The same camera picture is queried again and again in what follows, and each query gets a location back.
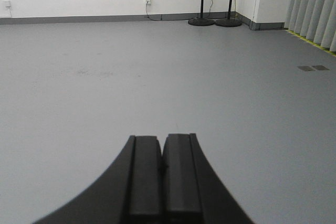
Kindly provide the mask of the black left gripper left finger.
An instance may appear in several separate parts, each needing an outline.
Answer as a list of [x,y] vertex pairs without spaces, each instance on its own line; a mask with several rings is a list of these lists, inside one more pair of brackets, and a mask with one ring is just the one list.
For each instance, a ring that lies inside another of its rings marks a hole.
[[37,223],[161,223],[161,150],[155,136],[130,136],[86,190]]

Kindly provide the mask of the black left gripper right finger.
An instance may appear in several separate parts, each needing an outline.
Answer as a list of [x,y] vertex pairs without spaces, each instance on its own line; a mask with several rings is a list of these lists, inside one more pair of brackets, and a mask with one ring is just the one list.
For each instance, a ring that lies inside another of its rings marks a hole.
[[164,223],[252,223],[211,167],[196,134],[169,134],[163,162]]

